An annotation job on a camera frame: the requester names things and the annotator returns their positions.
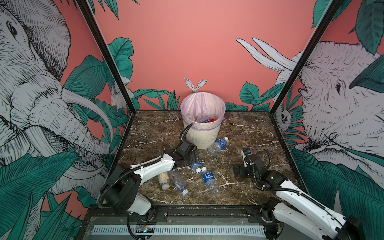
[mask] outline pink wall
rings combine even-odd
[[[225,102],[241,102],[245,82],[258,86],[260,95],[274,86],[278,72],[257,63],[236,38],[257,46],[259,38],[291,59],[310,38],[315,0],[117,0],[119,19],[106,5],[94,1],[95,16],[110,44],[115,38],[132,40],[132,83],[127,86],[176,91],[183,99],[192,91],[184,78],[201,91],[212,92]],[[140,109],[151,109],[139,99]]]

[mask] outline elephant eye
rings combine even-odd
[[[15,37],[17,35],[16,29],[12,26],[12,23],[7,21],[7,27],[9,31],[11,32],[12,36]]]

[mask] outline crushed plastic bottle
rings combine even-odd
[[[196,172],[196,173],[201,173],[201,163],[197,162],[197,163],[191,163],[191,169],[192,171]]]
[[[168,172],[169,178],[172,180],[175,187],[183,194],[183,196],[187,195],[189,192],[187,190],[187,184],[184,179],[181,177],[178,170],[174,169]]]
[[[208,171],[206,167],[202,167],[201,170],[203,171],[203,180],[205,186],[209,192],[211,192],[211,194],[220,193],[220,187],[217,184],[214,174],[211,171]]]
[[[223,148],[225,148],[228,141],[229,141],[228,137],[218,139],[208,148],[209,154],[212,156],[217,155],[218,152],[220,152]]]

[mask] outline vent grille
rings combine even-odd
[[[138,225],[131,226],[136,232]],[[151,225],[155,227],[155,235],[237,235],[265,237],[263,226],[211,226],[211,225]],[[95,225],[92,235],[129,235],[126,225]]]

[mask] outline blue bottle label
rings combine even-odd
[[[201,166],[201,163],[191,163],[191,168],[193,168],[195,165]]]
[[[227,145],[227,142],[224,139],[219,139],[216,142],[220,144],[221,149],[225,148]]]
[[[206,172],[206,173],[203,174],[204,183],[207,183],[211,179],[215,179],[215,177],[214,177],[212,172]]]

